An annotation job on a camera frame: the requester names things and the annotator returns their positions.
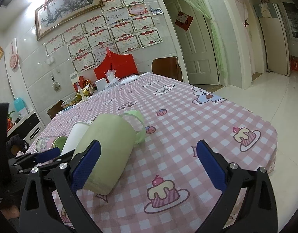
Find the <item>brown chair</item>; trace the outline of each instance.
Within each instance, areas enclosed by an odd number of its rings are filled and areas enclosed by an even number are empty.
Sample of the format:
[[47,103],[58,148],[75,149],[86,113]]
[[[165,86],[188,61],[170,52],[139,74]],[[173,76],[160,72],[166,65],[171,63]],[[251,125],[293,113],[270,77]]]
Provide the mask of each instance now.
[[159,58],[152,62],[152,72],[175,80],[183,81],[177,56]]
[[63,102],[64,101],[62,101],[62,100],[58,101],[57,104],[55,104],[51,109],[49,109],[47,111],[47,113],[51,119],[53,119],[58,114],[58,112],[63,110],[63,108],[62,108]]

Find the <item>white tiled floor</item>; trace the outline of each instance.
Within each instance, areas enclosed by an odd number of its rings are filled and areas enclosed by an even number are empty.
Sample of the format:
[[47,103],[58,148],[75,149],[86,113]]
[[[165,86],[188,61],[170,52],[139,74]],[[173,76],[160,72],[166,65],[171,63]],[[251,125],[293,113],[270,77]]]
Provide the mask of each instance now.
[[265,73],[246,90],[227,86],[215,94],[260,115],[278,132],[275,170],[270,179],[281,230],[298,208],[298,72],[290,77]]

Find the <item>light switch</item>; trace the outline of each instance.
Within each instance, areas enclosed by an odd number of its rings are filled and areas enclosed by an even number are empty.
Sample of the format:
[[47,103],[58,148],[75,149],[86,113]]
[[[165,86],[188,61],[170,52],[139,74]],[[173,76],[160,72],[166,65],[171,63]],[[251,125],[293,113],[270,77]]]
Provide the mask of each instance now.
[[53,56],[51,56],[50,58],[47,59],[47,64],[51,65],[53,63],[54,63],[54,58],[53,58]]
[[153,21],[155,22],[155,24],[161,23],[160,18],[158,18],[158,17],[154,17]]

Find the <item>door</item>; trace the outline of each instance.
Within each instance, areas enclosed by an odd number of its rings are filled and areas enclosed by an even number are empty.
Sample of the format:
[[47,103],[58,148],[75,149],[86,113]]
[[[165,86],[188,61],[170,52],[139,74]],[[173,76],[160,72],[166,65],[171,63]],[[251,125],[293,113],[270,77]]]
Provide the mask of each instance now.
[[[218,85],[215,54],[204,16],[184,0],[164,3],[174,23],[190,84]],[[193,17],[188,31],[175,25],[179,11]]]
[[289,50],[282,17],[276,4],[278,18],[259,18],[265,41],[268,69],[289,76]]

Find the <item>pink checkered tablecloth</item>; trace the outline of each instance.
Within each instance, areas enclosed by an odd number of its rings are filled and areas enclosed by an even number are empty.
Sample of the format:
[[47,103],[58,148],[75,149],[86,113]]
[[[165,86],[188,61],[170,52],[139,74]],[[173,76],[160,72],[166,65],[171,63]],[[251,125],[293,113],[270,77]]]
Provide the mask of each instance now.
[[[90,97],[56,116],[40,137],[68,135],[77,121],[90,123],[99,114],[132,109],[143,114],[147,136],[133,149],[115,188],[108,195],[77,191],[104,233],[195,232],[221,195],[196,156],[201,139],[243,169],[269,169],[275,163],[277,132],[269,122],[205,90],[155,74]],[[155,186],[157,192],[150,191]],[[53,197],[68,225],[56,191]]]

